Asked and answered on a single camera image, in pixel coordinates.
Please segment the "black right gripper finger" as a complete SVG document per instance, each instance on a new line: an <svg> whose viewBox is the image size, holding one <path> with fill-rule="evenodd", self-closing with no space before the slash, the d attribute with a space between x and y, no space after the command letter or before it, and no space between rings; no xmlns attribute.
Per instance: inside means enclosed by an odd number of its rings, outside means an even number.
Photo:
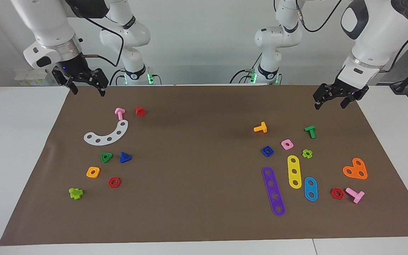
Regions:
<svg viewBox="0 0 408 255"><path fill-rule="evenodd" d="M52 69L52 75L55 78L55 81L59 86L65 86L70 89L70 91L76 95L78 93L78 88L76 87L75 83L73 82L73 77L66 78L64 74L60 71L58 67L54 67Z"/></svg>
<svg viewBox="0 0 408 255"><path fill-rule="evenodd" d="M101 97L105 96L108 83L109 81L101 68L90 71L90 85L98 90Z"/></svg>

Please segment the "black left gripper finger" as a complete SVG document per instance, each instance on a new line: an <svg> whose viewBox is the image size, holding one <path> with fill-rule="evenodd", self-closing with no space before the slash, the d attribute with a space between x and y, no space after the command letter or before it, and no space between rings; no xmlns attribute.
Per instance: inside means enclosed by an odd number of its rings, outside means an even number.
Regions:
<svg viewBox="0 0 408 255"><path fill-rule="evenodd" d="M349 93L340 103L342 109L345 109L351 102L358 100L359 92L351 92Z"/></svg>
<svg viewBox="0 0 408 255"><path fill-rule="evenodd" d="M321 106L329 100L333 100L333 85L331 84L321 84L316 92L313 93L313 99L315 101L315 109L319 110Z"/></svg>

